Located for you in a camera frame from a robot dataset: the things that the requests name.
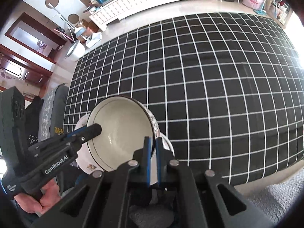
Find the black tablecloth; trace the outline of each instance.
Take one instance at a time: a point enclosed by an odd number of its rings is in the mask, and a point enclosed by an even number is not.
[[[265,17],[205,13],[123,34],[78,62],[64,130],[108,96],[148,106],[177,159],[231,184],[303,158],[303,68],[284,31]]]

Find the floor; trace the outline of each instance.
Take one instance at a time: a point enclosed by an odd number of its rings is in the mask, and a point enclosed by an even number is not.
[[[94,50],[110,39],[138,27],[177,16],[208,12],[238,12],[254,14],[252,9],[238,3],[237,1],[231,3],[225,1],[220,2],[220,0],[183,0],[168,3],[162,6],[144,10],[140,13],[127,17],[122,21],[113,21],[108,25],[107,30],[102,33],[102,40],[95,44],[92,48],[87,49],[86,53]],[[66,45],[60,50],[60,54],[58,54],[55,59],[57,64],[55,65],[53,75],[49,80],[47,92],[62,83],[66,83],[67,86],[70,85],[77,62],[72,62],[64,58],[69,46],[70,43],[67,42]]]

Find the brown wooden door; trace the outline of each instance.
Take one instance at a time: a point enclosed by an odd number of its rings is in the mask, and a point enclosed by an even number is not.
[[[36,86],[43,86],[47,81],[48,77],[43,74],[21,66],[8,59],[4,54],[0,54],[0,68],[13,76],[23,79]]]

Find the screw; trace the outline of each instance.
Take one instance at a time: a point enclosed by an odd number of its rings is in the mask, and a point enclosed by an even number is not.
[[[169,162],[169,164],[171,166],[178,166],[179,165],[179,161],[176,160],[176,159],[171,159],[170,162]]]
[[[213,177],[215,176],[215,172],[213,170],[206,170],[205,171],[206,176]]]
[[[100,178],[102,176],[102,171],[101,170],[96,170],[92,173],[92,176],[94,178]]]
[[[128,162],[129,166],[137,166],[138,165],[138,162],[135,160],[135,159],[131,159],[129,162]]]

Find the pink bag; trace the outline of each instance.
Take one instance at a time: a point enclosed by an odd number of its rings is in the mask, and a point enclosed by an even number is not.
[[[259,9],[264,0],[243,0],[243,4],[252,9]]]

